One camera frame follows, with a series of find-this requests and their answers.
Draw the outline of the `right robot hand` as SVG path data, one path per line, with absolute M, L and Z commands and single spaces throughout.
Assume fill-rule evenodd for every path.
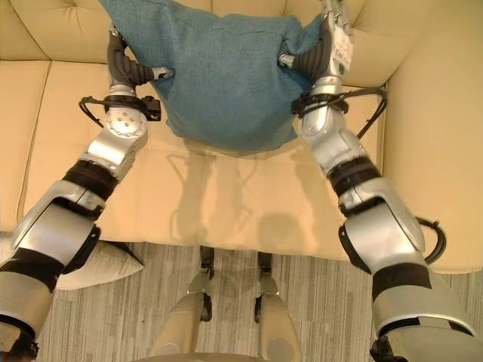
M 344 1 L 324 1 L 318 42 L 309 50 L 278 56 L 280 66 L 293 69 L 313 82 L 332 77 L 342 81 L 354 51 L 352 26 Z

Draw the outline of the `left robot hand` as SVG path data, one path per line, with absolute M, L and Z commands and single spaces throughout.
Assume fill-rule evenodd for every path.
M 123 84 L 135 88 L 151 81 L 165 80 L 175 75 L 175 70 L 170 67 L 148 67 L 132 60 L 125 53 L 127 47 L 128 45 L 120 32 L 114 25 L 111 25 L 107 47 L 107 66 L 112 79 L 111 85 Z

